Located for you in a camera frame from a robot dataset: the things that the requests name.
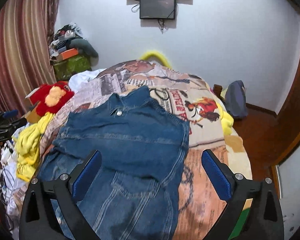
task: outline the white cloth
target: white cloth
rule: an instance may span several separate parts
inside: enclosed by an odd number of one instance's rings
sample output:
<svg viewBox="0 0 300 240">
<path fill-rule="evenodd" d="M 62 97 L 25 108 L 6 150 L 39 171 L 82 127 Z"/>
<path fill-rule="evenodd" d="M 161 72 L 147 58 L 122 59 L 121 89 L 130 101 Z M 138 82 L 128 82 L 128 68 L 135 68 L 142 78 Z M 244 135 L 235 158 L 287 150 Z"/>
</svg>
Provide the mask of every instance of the white cloth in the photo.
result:
<svg viewBox="0 0 300 240">
<path fill-rule="evenodd" d="M 94 79 L 105 69 L 106 68 L 97 69 L 95 71 L 86 70 L 81 73 L 75 74 L 70 78 L 68 85 L 70 89 L 76 93 L 84 84 L 87 84 L 90 80 Z"/>
</svg>

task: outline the metal screw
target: metal screw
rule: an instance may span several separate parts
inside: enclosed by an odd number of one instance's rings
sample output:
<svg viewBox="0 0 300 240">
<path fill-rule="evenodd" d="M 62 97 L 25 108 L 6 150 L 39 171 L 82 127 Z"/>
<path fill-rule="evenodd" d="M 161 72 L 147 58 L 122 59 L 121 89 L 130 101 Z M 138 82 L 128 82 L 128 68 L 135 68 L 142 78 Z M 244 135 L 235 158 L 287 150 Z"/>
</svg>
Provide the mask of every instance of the metal screw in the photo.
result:
<svg viewBox="0 0 300 240">
<path fill-rule="evenodd" d="M 243 179 L 243 175 L 242 175 L 241 173 L 237 173 L 237 174 L 235 175 L 235 177 L 236 177 L 236 179 L 238 179 L 238 180 L 242 180 L 242 179 Z"/>
<path fill-rule="evenodd" d="M 66 180 L 66 179 L 68 179 L 68 177 L 69 177 L 69 176 L 68 176 L 68 174 L 66 174 L 66 173 L 60 175 L 60 179 L 61 179 L 61 180 Z"/>
<path fill-rule="evenodd" d="M 272 179 L 266 178 L 266 183 L 271 184 L 272 183 Z"/>
<path fill-rule="evenodd" d="M 31 179 L 31 184 L 36 184 L 37 182 L 38 182 L 38 179 L 37 179 L 37 178 Z"/>
</svg>

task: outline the denim pocket flap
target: denim pocket flap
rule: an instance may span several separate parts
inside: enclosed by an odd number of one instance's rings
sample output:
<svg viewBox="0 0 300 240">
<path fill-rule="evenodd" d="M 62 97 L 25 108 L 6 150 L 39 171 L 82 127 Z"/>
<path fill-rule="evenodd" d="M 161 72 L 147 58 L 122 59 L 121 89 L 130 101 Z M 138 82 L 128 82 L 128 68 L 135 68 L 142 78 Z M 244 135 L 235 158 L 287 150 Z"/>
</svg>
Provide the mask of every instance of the denim pocket flap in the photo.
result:
<svg viewBox="0 0 300 240">
<path fill-rule="evenodd" d="M 126 198 L 155 197 L 160 183 L 153 178 L 139 178 L 119 171 L 111 183 Z"/>
</svg>

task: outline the gray backpack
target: gray backpack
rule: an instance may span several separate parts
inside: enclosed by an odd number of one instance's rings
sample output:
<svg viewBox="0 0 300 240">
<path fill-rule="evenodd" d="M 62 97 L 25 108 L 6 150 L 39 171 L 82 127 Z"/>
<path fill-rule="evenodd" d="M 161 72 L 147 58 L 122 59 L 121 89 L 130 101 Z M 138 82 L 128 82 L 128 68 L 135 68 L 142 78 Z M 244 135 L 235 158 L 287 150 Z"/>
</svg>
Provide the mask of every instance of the gray backpack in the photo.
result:
<svg viewBox="0 0 300 240">
<path fill-rule="evenodd" d="M 248 115 L 245 88 L 241 80 L 234 81 L 228 86 L 225 107 L 234 119 L 242 119 Z"/>
</svg>

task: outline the baseboard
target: baseboard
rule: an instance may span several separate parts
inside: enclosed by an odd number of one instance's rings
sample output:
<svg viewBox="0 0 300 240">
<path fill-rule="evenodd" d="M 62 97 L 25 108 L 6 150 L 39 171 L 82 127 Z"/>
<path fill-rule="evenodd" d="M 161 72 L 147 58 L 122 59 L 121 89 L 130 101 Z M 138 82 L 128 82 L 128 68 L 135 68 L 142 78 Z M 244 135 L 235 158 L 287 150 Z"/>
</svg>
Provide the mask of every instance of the baseboard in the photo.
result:
<svg viewBox="0 0 300 240">
<path fill-rule="evenodd" d="M 265 108 L 260 107 L 260 106 L 255 106 L 255 105 L 252 105 L 252 104 L 248 104 L 248 103 L 246 103 L 246 106 L 247 106 L 247 108 L 250 108 L 250 109 L 253 109 L 253 110 L 257 110 L 257 111 L 260 111 L 260 112 L 263 112 L 263 113 L 267 113 L 267 114 L 273 115 L 274 117 L 277 117 L 277 114 L 276 114 L 275 111 L 272 111 L 272 110 L 269 110 L 269 109 L 265 109 Z"/>
</svg>

